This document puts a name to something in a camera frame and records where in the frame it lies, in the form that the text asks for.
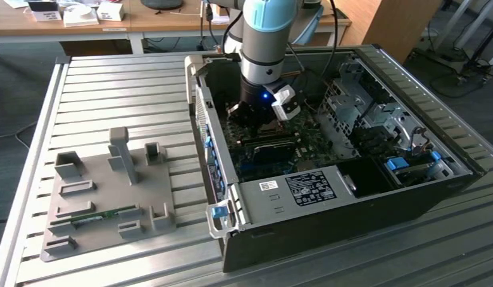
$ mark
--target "white label sticker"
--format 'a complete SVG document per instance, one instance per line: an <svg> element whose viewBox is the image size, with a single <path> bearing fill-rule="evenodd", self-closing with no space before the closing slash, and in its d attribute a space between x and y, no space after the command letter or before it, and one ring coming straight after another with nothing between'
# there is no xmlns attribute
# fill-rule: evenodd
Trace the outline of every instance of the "white label sticker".
<svg viewBox="0 0 493 287"><path fill-rule="evenodd" d="M102 28L102 32L125 31L126 28Z"/></svg>
<svg viewBox="0 0 493 287"><path fill-rule="evenodd" d="M268 182L261 182L260 187L261 187L261 191L265 191L265 190L272 190L274 188L278 188L278 185L276 181L268 181Z"/></svg>

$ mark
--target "metal slotted table surface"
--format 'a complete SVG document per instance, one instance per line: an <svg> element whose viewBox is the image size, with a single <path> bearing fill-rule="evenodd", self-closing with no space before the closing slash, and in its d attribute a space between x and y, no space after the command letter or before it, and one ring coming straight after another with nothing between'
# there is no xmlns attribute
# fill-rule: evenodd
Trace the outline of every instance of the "metal slotted table surface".
<svg viewBox="0 0 493 287"><path fill-rule="evenodd" d="M0 286L492 286L493 147L382 51L362 50L489 170L469 190L416 221L224 274L185 104L184 58L196 53L74 57L54 67L0 248ZM42 262L54 156L108 152L116 126L130 129L130 148L152 141L168 148L177 230Z"/></svg>

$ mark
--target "blue latch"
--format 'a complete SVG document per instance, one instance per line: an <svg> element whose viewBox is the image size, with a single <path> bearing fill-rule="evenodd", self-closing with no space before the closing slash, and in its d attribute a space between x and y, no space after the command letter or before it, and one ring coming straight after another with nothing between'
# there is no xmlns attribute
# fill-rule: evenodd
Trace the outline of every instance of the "blue latch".
<svg viewBox="0 0 493 287"><path fill-rule="evenodd" d="M229 215L229 210L226 206L216 206L212 208L212 217L221 218Z"/></svg>
<svg viewBox="0 0 493 287"><path fill-rule="evenodd" d="M386 162L386 165L389 166L390 170L404 169L405 167L409 167L409 164L402 157L390 158Z"/></svg>
<svg viewBox="0 0 493 287"><path fill-rule="evenodd" d="M212 137L210 137L210 136L208 136L208 137L205 138L205 147L206 147L206 148L210 148L210 147L212 147Z"/></svg>
<svg viewBox="0 0 493 287"><path fill-rule="evenodd" d="M434 161L438 161L438 160L441 159L441 154L440 154L437 151L433 151L433 152L430 153L430 156L432 156L432 159L433 159Z"/></svg>

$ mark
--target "3d-printed holder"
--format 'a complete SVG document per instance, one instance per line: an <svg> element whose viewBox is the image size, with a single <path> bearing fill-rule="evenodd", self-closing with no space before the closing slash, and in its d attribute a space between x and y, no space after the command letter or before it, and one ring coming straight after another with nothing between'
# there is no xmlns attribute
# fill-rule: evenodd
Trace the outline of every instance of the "3d-printed holder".
<svg viewBox="0 0 493 287"><path fill-rule="evenodd" d="M110 154L57 155L41 260L52 261L174 231L166 151L128 150L128 129L110 129Z"/></svg>

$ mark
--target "green circuit board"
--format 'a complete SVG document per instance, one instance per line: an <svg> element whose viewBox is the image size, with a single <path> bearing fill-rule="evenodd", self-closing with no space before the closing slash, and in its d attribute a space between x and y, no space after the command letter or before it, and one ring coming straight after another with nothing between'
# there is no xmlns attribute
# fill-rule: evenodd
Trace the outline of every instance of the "green circuit board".
<svg viewBox="0 0 493 287"><path fill-rule="evenodd" d="M306 109L289 122L264 125L254 135L229 120L221 121L221 128L240 182L312 170L338 160Z"/></svg>

